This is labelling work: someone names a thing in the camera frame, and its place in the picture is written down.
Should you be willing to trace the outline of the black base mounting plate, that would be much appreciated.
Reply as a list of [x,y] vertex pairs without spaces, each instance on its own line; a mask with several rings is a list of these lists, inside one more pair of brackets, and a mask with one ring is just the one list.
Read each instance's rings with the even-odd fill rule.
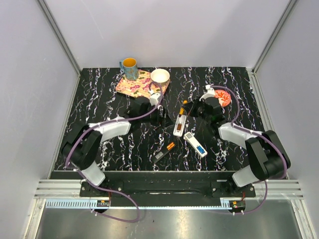
[[139,207],[212,207],[222,198],[254,198],[249,184],[237,188],[230,171],[105,172],[103,188],[130,196]]

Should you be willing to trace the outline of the white remote dark batteries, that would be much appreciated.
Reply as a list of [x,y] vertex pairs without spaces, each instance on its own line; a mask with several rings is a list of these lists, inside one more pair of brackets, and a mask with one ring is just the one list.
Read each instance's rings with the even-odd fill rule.
[[174,136],[177,136],[177,137],[183,136],[186,119],[187,119],[186,115],[178,115],[175,122],[174,130],[173,130]]

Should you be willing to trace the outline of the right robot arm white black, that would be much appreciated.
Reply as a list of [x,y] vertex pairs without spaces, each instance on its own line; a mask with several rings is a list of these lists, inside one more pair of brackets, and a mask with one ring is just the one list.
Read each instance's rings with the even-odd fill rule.
[[230,196],[240,196],[245,186],[251,183],[285,178],[291,163],[274,131],[257,132],[227,121],[218,99],[214,97],[197,98],[183,104],[182,108],[188,116],[202,118],[213,136],[246,150],[249,165],[232,175],[226,186]]

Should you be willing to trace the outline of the blue battery pair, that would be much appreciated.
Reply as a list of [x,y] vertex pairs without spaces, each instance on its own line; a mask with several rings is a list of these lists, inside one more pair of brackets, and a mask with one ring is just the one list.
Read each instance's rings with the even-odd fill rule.
[[198,146],[197,150],[200,152],[200,154],[205,154],[206,153],[206,151],[201,146]]

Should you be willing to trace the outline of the black remote orange batteries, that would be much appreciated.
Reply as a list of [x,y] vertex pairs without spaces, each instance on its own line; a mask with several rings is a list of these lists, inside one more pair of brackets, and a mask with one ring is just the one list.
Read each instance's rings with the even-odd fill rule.
[[159,151],[158,153],[156,153],[153,157],[152,157],[152,161],[153,163],[157,163],[159,162],[164,156],[166,156],[171,150],[168,150],[167,147],[165,147],[164,149],[162,149],[161,151]]

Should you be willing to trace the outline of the blue floral mug orange inside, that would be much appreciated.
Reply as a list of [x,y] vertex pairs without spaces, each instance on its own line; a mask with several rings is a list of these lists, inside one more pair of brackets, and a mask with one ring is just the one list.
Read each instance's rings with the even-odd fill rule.
[[119,62],[121,70],[124,72],[126,79],[136,80],[139,77],[139,70],[135,58],[126,58]]

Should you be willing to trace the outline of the pink floral tray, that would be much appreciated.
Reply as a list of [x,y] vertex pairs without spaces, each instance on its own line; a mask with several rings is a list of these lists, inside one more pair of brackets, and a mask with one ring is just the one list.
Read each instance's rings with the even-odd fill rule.
[[165,85],[160,85],[151,79],[151,72],[145,70],[139,70],[139,77],[136,80],[128,80],[125,75],[121,78],[117,84],[115,90],[117,93],[127,95],[129,97],[136,98],[138,96],[150,97],[149,91],[160,93],[160,87],[164,94],[170,84],[170,79]]

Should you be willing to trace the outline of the red patterned small dish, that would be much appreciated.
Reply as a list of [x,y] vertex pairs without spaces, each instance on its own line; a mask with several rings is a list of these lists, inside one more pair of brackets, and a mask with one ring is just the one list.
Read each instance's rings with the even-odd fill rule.
[[231,103],[231,96],[225,90],[215,90],[215,97],[222,107],[226,107]]

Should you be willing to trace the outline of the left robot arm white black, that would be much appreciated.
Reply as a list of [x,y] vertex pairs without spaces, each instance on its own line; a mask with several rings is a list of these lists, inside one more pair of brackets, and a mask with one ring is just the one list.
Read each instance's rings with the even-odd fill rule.
[[92,183],[90,190],[97,197],[106,195],[108,191],[108,185],[104,182],[106,176],[95,161],[100,145],[114,137],[134,132],[143,123],[164,125],[165,110],[160,105],[162,99],[160,93],[154,93],[149,98],[137,97],[122,116],[99,123],[78,123],[71,130],[60,152],[66,166],[75,166]]

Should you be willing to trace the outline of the white ceramic bowl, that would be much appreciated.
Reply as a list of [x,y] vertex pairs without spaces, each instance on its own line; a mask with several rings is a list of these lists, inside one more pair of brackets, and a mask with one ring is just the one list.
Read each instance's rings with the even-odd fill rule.
[[155,69],[151,72],[152,81],[165,85],[170,79],[170,73],[165,69]]

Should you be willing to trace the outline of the white remote blue batteries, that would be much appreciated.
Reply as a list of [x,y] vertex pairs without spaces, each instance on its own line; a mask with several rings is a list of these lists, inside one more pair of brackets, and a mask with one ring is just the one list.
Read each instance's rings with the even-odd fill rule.
[[[196,151],[196,153],[201,157],[205,157],[207,155],[207,151],[204,149],[204,147],[198,142],[198,140],[194,137],[194,135],[191,132],[187,132],[184,134],[183,136],[184,140],[186,140],[192,147],[193,149]],[[206,153],[205,154],[200,154],[200,152],[197,150],[197,147],[201,146]]]

